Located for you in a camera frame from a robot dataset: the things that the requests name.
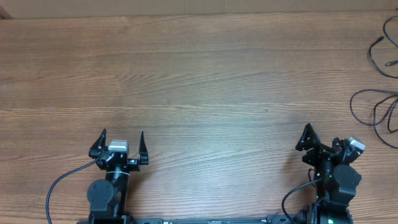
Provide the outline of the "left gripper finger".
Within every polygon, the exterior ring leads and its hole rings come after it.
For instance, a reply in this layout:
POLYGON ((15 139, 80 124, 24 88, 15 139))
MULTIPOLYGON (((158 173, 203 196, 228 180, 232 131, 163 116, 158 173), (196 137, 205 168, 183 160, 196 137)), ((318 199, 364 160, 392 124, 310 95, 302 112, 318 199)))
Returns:
POLYGON ((149 154, 144 140, 144 131, 141 131, 140 141, 139 141, 139 163, 140 165, 149 164, 149 154))
POLYGON ((90 147, 88 153, 90 158, 98 158, 103 150, 106 148, 106 133, 107 130, 103 129, 99 138, 90 147))

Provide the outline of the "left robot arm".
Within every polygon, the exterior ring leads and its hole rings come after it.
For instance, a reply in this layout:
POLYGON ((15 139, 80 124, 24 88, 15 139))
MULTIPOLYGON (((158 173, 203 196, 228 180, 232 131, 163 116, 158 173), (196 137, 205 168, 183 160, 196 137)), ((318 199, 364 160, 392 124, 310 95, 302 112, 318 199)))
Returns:
POLYGON ((104 179, 98 179, 88 187, 88 223, 136 223, 136 219, 126 211, 126 200, 130 173, 139 172, 141 166, 149 163, 144 133, 140 135, 137 159, 129 157, 129 143, 126 140, 116 139, 106 145, 105 129, 90 147, 88 155, 106 172, 104 179))

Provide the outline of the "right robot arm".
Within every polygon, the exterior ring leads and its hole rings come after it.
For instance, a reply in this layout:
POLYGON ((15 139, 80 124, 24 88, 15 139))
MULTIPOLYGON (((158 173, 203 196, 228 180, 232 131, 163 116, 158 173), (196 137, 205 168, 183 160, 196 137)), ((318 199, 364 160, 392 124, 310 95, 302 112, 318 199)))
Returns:
POLYGON ((297 213, 295 223, 352 223, 348 206, 361 175, 350 164, 364 152, 364 143, 354 137, 334 138, 327 146, 308 123, 295 149, 306 152, 302 161, 313 167, 316 191, 315 201, 297 213))

